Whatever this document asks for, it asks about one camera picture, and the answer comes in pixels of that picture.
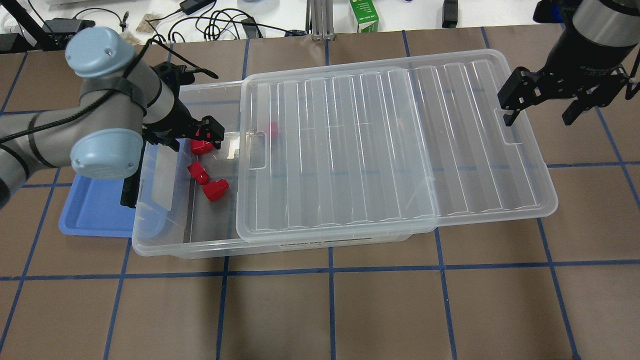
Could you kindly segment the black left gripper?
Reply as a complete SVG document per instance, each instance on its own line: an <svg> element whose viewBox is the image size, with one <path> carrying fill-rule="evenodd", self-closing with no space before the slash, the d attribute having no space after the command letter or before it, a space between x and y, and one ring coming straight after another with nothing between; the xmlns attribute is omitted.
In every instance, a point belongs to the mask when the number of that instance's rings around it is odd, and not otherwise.
<svg viewBox="0 0 640 360"><path fill-rule="evenodd" d="M151 68L158 78L158 87L148 101L142 121L142 139L151 145L169 146L179 150L178 139L193 136L198 121L179 98L180 89L195 82L196 68L185 64L160 63ZM226 130L213 116L204 116L199 127L199 139L220 150Z"/></svg>

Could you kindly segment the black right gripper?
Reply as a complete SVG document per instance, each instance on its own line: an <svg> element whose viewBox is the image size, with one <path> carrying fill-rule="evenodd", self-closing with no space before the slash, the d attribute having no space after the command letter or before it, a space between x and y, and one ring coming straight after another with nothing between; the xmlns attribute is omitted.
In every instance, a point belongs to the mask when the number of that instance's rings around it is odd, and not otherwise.
<svg viewBox="0 0 640 360"><path fill-rule="evenodd" d="M622 66L604 75L588 75L578 71L543 68L529 71L515 68L497 93L506 126L512 126L519 114L530 106L550 100L571 100L562 113L566 126L594 107L606 107L624 89L633 89L633 78Z"/></svg>

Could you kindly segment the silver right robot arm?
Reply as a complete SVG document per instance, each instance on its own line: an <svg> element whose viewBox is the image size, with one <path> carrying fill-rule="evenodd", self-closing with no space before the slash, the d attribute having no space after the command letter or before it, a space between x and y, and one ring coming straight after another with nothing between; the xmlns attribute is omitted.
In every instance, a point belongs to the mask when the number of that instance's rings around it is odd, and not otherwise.
<svg viewBox="0 0 640 360"><path fill-rule="evenodd" d="M541 0L534 20L563 24L564 29L542 68L515 68L499 90L506 126L530 106L571 100L562 114L569 126L583 112L610 105L620 91L626 100L639 92L639 60L631 71L623 66L639 47L637 0Z"/></svg>

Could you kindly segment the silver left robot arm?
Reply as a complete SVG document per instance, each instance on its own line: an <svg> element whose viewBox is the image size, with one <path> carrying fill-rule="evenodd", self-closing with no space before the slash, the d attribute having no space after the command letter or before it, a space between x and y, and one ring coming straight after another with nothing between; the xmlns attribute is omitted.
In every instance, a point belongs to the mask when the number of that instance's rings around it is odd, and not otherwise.
<svg viewBox="0 0 640 360"><path fill-rule="evenodd" d="M197 119L179 98L196 74L214 71L182 59L148 65L144 54L108 27L81 30L69 41L65 59L82 78L78 106L1 117L0 189L5 207L35 174L71 167L87 178L135 177L147 144L178 151L181 139L219 149L224 126L207 115Z"/></svg>

